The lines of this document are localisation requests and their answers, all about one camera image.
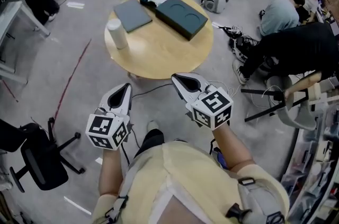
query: person sitting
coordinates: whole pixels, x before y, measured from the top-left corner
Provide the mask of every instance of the person sitting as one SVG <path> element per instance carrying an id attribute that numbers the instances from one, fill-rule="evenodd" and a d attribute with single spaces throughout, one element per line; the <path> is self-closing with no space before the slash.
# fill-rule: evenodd
<path id="1" fill-rule="evenodd" d="M 233 61 L 233 71 L 242 85 L 263 63 L 264 57 L 274 57 L 279 61 L 269 76 L 296 75 L 314 70 L 287 89 L 286 98 L 339 72 L 338 44 L 327 23 L 315 22 L 264 36 L 251 49 L 244 64 Z"/>
<path id="2" fill-rule="evenodd" d="M 259 26 L 261 36 L 296 27 L 299 22 L 296 8 L 304 3 L 305 0 L 273 0 L 262 16 Z"/>
<path id="3" fill-rule="evenodd" d="M 304 6 L 297 9 L 299 21 L 302 24 L 313 22 L 317 7 L 318 0 L 305 0 Z"/>

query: dark green box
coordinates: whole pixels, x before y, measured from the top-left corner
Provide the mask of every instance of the dark green box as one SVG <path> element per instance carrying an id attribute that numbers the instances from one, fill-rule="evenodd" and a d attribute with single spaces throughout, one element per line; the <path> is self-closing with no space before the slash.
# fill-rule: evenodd
<path id="1" fill-rule="evenodd" d="M 155 15 L 188 40 L 191 40 L 208 20 L 181 0 L 163 2 L 156 7 Z"/>

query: red cable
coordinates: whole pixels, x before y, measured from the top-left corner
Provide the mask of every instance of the red cable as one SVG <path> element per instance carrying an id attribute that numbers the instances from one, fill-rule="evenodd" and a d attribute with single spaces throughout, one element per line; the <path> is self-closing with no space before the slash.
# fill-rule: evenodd
<path id="1" fill-rule="evenodd" d="M 88 46 L 90 45 L 91 41 L 92 41 L 92 39 L 90 39 L 90 41 L 89 41 L 89 42 L 87 43 L 87 45 L 85 46 L 85 48 L 84 48 L 84 50 L 83 50 L 81 56 L 80 56 L 79 59 L 78 59 L 78 63 L 76 64 L 76 66 L 75 66 L 75 68 L 74 68 L 74 70 L 73 70 L 71 76 L 70 76 L 69 79 L 68 79 L 68 82 L 67 82 L 66 87 L 65 87 L 65 89 L 64 89 L 64 91 L 63 91 L 63 94 L 61 95 L 61 98 L 60 98 L 60 101 L 59 101 L 59 104 L 58 104 L 58 107 L 57 107 L 57 111 L 55 112 L 55 115 L 54 115 L 54 120 L 55 120 L 55 121 L 57 121 L 57 116 L 58 116 L 58 113 L 59 113 L 59 109 L 60 109 L 61 103 L 63 102 L 63 99 L 64 99 L 64 96 L 65 96 L 66 90 L 67 90 L 67 88 L 68 88 L 68 85 L 69 85 L 69 83 L 70 83 L 70 81 L 71 81 L 71 79 L 72 79 L 72 77 L 73 77 L 73 75 L 74 75 L 74 73 L 75 73 L 76 68 L 78 67 L 80 61 L 82 60 L 82 58 L 83 58 L 83 56 L 84 56 L 84 54 L 85 54 L 85 52 L 86 52 Z"/>
<path id="2" fill-rule="evenodd" d="M 16 102 L 18 103 L 19 101 L 15 98 L 14 94 L 12 93 L 12 91 L 10 90 L 9 86 L 6 84 L 5 80 L 2 80 L 2 82 L 4 83 L 5 87 L 7 88 L 7 90 L 9 91 L 9 93 L 11 94 L 11 96 L 16 100 Z"/>

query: gray tablet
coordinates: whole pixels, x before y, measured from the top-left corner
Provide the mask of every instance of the gray tablet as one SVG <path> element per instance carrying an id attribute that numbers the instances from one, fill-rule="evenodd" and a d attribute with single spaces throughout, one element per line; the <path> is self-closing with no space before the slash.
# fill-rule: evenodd
<path id="1" fill-rule="evenodd" d="M 131 32 L 152 21 L 138 0 L 128 0 L 113 9 L 126 32 Z"/>

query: white cup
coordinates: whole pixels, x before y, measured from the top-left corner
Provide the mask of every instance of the white cup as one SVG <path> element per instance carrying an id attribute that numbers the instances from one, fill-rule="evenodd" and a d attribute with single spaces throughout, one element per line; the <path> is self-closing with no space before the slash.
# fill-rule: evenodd
<path id="1" fill-rule="evenodd" d="M 123 49 L 128 45 L 127 39 L 125 36 L 125 30 L 119 19 L 109 20 L 106 27 L 109 33 L 111 34 L 111 37 L 114 41 L 115 46 L 118 49 Z"/>

